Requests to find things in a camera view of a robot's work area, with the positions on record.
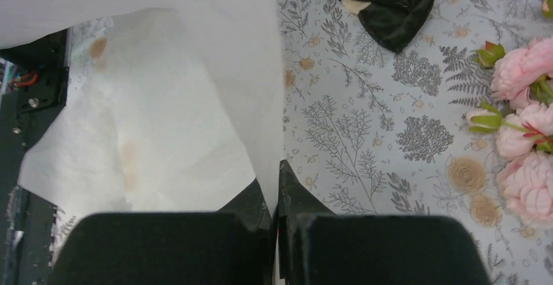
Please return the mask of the white translucent wrapping paper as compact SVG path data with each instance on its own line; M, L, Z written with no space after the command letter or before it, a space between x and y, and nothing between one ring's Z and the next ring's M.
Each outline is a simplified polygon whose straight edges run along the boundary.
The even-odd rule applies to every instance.
M25 154L20 186L84 217L215 211L257 181L274 213L277 0L1 0L1 46L102 16L97 67Z

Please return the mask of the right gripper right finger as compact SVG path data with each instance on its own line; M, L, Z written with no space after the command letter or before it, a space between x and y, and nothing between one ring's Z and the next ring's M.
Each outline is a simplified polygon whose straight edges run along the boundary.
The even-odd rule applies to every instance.
M310 239L306 232L319 215L333 212L298 180L287 160L280 161L278 192L279 273L285 284L308 284Z

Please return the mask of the pink fake flower bouquet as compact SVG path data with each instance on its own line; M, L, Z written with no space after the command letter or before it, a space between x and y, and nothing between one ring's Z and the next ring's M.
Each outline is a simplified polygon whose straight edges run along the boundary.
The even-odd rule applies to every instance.
M472 132L494 134L507 164L496 184L507 209L523 224L552 227L552 38L505 51L486 42L476 62L492 68L492 98L504 110L483 102L466 114Z

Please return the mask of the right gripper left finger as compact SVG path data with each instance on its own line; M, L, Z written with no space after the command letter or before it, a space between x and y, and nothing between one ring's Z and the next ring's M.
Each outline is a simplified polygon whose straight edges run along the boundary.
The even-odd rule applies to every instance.
M255 179L227 204L219 213L231 213L253 233L255 254L252 268L259 272L262 284L273 283L273 218L266 205L261 186Z

